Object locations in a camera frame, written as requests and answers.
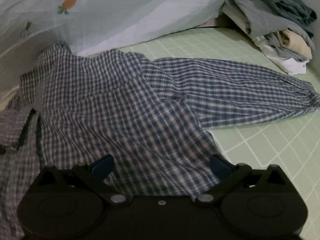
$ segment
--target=beige cloth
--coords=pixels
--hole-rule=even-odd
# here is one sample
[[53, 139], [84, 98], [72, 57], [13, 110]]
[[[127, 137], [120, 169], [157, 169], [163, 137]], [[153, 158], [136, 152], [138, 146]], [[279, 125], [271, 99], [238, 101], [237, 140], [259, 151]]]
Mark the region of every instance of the beige cloth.
[[310, 47], [306, 44], [304, 39], [297, 33], [287, 29], [284, 31], [277, 32], [277, 36], [280, 41], [280, 44], [284, 48], [290, 49], [293, 52], [305, 56], [308, 59], [312, 59]]
[[9, 91], [0, 92], [0, 112], [6, 108], [9, 101], [16, 95], [18, 89], [19, 86], [16, 86]]

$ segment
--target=fabric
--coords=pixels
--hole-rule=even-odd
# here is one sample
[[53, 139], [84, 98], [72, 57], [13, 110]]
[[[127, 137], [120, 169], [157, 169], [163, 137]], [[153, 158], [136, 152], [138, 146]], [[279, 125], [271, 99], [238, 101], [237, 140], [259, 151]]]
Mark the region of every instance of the fabric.
[[310, 38], [313, 37], [310, 25], [317, 19], [316, 12], [306, 6], [302, 0], [261, 0], [277, 15], [284, 17], [304, 29]]
[[223, 1], [0, 0], [0, 92], [18, 85], [56, 40], [89, 56], [204, 24]]
[[294, 58], [298, 62], [307, 61], [308, 59], [305, 56], [294, 53], [293, 51], [283, 47], [278, 40], [276, 33], [269, 33], [264, 35], [264, 37], [268, 40], [268, 45], [272, 46], [279, 57], [283, 58]]
[[296, 23], [277, 16], [276, 12], [260, 0], [234, 0], [246, 15], [251, 32], [250, 38], [264, 36], [269, 33], [290, 29], [300, 35], [312, 49], [315, 48], [308, 34]]
[[225, 0], [222, 12], [227, 15], [245, 34], [250, 33], [250, 23], [233, 0]]
[[[245, 7], [245, 11], [254, 10]], [[252, 36], [251, 23], [247, 19], [246, 15], [242, 12], [239, 6], [233, 0], [226, 0], [223, 7], [223, 13], [230, 17], [240, 29], [242, 29], [248, 36]], [[253, 14], [249, 13], [251, 19], [254, 19]], [[256, 25], [260, 25], [258, 20], [252, 20], [252, 22], [257, 22]], [[257, 47], [260, 48], [261, 52], [269, 58], [273, 63], [279, 66], [284, 72], [289, 75], [305, 74], [307, 71], [306, 63], [309, 60], [301, 55], [297, 55], [294, 52], [281, 46], [277, 37], [274, 33], [268, 33], [264, 36], [258, 36], [252, 38], [253, 42]]]
[[283, 30], [277, 32], [278, 40], [284, 48], [290, 49], [293, 52], [303, 55], [308, 59], [312, 59], [310, 47], [306, 44], [304, 39], [290, 30]]
[[218, 150], [204, 128], [294, 117], [319, 106], [310, 83], [256, 65], [149, 61], [119, 50], [83, 58], [55, 44], [21, 76], [7, 107], [25, 109], [29, 125], [26, 142], [0, 156], [0, 237], [23, 235], [17, 204], [43, 165], [69, 169], [111, 154], [115, 170], [106, 183], [119, 192], [199, 195], [219, 182], [209, 168]]
[[252, 39], [254, 44], [261, 49], [261, 52], [276, 64], [282, 71], [289, 75], [306, 74], [307, 63], [306, 61], [296, 61], [294, 58], [282, 58], [278, 56], [278, 51], [274, 46], [270, 46], [269, 41], [265, 36], [255, 37]]

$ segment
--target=carrot print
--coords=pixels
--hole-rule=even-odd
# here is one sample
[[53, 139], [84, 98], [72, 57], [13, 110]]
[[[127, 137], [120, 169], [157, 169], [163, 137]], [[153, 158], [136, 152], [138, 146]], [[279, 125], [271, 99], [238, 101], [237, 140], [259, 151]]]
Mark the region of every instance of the carrot print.
[[67, 9], [71, 9], [75, 6], [77, 0], [65, 0], [61, 6], [59, 6], [58, 14], [64, 12], [65, 15], [69, 14]]

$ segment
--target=plaid shirt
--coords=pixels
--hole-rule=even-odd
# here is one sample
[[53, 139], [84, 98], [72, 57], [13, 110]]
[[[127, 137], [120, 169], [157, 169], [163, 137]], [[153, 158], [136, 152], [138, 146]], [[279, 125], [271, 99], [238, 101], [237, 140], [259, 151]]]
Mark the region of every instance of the plaid shirt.
[[42, 166], [70, 169], [106, 154], [126, 195], [199, 195], [219, 181], [206, 127], [268, 122], [315, 110], [310, 83], [211, 59], [149, 61], [119, 50], [92, 58], [44, 51], [0, 113], [0, 238], [23, 236], [16, 208]]

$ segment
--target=screw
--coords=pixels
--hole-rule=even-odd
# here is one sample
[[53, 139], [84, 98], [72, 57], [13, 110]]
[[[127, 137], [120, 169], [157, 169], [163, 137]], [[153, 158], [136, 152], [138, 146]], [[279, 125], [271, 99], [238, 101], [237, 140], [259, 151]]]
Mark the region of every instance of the screw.
[[164, 206], [166, 203], [167, 203], [167, 202], [164, 201], [164, 200], [159, 200], [159, 201], [158, 201], [158, 205], [159, 205], [159, 206]]
[[113, 203], [122, 204], [127, 200], [127, 198], [124, 195], [116, 194], [116, 195], [111, 196], [110, 200]]
[[212, 195], [209, 195], [209, 194], [203, 194], [203, 195], [200, 195], [198, 197], [198, 200], [201, 201], [201, 202], [209, 203], [212, 200], [214, 200], [214, 197]]

